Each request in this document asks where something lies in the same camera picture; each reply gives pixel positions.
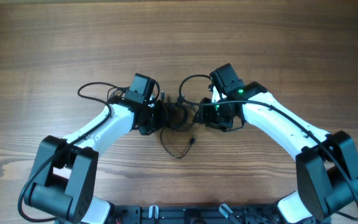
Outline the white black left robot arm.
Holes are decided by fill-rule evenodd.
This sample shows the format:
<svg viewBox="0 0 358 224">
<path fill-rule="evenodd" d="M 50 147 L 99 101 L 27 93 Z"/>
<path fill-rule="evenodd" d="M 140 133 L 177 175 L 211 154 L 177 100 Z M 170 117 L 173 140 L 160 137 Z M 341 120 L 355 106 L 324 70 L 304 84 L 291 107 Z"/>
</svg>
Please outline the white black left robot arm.
<svg viewBox="0 0 358 224">
<path fill-rule="evenodd" d="M 152 94 L 159 89 L 137 73 L 122 96 L 103 101 L 103 111 L 77 132 L 44 138 L 19 194 L 19 215 L 32 223 L 121 223 L 114 204 L 94 196 L 98 159 L 130 131 L 150 135 L 162 127 L 166 111 Z"/>
</svg>

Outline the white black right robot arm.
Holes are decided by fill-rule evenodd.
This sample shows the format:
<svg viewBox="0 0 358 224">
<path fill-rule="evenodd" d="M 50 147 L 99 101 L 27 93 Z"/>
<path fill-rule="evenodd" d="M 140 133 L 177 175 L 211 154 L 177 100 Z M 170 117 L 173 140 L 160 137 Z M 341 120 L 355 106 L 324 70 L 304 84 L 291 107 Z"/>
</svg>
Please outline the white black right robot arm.
<svg viewBox="0 0 358 224">
<path fill-rule="evenodd" d="M 207 78 L 212 97 L 200 101 L 195 122 L 230 132 L 238 117 L 269 135 L 295 161 L 297 190 L 275 203 L 275 223 L 326 222 L 352 202 L 358 209 L 358 153 L 350 135 L 304 121 L 261 84 L 245 84 L 229 63 Z"/>
</svg>

